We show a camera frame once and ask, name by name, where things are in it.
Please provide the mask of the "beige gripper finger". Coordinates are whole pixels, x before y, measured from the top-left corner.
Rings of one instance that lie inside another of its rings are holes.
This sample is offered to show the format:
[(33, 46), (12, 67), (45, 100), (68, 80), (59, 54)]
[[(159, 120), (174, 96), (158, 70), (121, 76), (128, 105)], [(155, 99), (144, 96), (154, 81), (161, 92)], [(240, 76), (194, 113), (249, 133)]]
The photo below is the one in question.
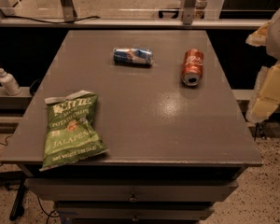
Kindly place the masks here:
[(249, 35), (245, 41), (246, 44), (254, 47), (265, 46), (270, 23), (270, 21), (266, 21), (258, 30)]
[(271, 68), (262, 66), (248, 103), (246, 119), (254, 124), (262, 123), (280, 105), (280, 60)]

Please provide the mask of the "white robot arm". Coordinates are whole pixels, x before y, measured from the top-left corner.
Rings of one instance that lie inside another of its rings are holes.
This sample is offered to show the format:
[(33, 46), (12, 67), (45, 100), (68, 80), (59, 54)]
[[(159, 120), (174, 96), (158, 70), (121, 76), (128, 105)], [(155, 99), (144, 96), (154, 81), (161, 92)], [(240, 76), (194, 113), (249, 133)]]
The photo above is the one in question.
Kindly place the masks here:
[(265, 46), (267, 54), (277, 60), (271, 68), (262, 66), (256, 78), (245, 115), (249, 122), (256, 124), (268, 119), (280, 105), (280, 8), (248, 36), (246, 44)]

